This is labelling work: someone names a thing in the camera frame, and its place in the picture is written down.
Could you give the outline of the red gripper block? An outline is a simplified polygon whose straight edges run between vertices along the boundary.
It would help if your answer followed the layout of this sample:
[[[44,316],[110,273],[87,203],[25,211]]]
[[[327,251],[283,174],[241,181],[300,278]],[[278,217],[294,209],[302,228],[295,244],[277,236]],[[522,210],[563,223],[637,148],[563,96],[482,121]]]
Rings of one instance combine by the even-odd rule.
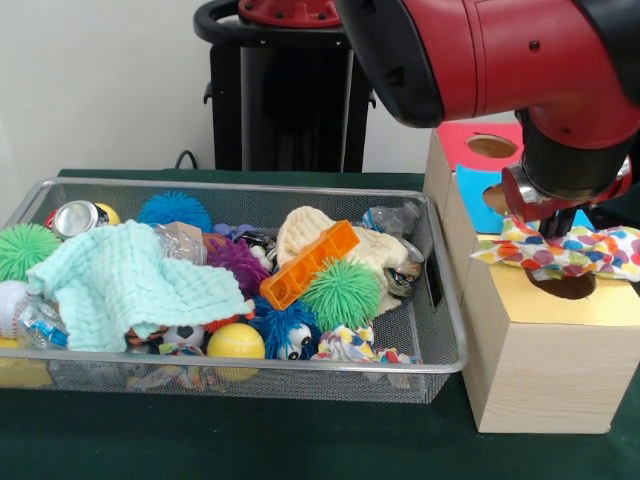
[[[576,209],[572,207],[595,207],[625,194],[631,188],[632,162],[626,158],[613,184],[590,199],[556,198],[538,190],[519,163],[502,169],[501,184],[507,206],[513,215],[523,222],[541,220],[538,231],[544,238],[565,236],[576,216]]]

